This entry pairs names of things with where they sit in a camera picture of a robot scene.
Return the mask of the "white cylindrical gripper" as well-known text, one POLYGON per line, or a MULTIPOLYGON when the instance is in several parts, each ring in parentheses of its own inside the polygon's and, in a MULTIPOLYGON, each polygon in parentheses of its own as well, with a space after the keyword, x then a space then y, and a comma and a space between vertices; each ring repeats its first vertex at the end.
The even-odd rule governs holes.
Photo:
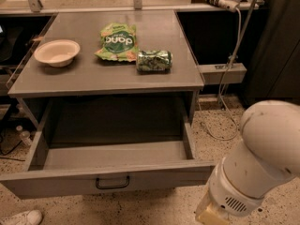
POLYGON ((268 164, 240 142, 213 170, 195 219, 201 225, 230 225, 229 215, 249 215, 270 190, 293 179, 294 175, 268 164))

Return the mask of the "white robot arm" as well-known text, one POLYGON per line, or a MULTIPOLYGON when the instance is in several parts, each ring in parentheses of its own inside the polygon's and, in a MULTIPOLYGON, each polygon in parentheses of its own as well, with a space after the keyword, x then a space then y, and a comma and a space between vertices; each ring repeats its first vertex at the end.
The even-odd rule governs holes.
POLYGON ((212 171, 195 219, 202 225, 229 225, 245 217, 265 195, 300 176, 300 106, 260 101, 245 110, 240 143, 212 171))

